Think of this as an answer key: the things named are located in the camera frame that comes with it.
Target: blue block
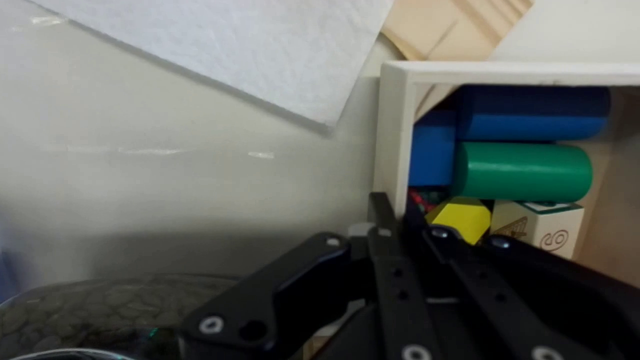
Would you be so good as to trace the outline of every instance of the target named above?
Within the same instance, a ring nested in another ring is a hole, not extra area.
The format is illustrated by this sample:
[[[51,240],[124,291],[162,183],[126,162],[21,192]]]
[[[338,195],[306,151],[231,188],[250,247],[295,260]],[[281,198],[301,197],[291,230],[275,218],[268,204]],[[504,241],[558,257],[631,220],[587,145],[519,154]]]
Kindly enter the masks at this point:
[[[611,101],[603,87],[466,86],[459,106],[460,140],[557,141],[596,135]]]
[[[409,186],[451,184],[456,113],[432,110],[413,127]]]

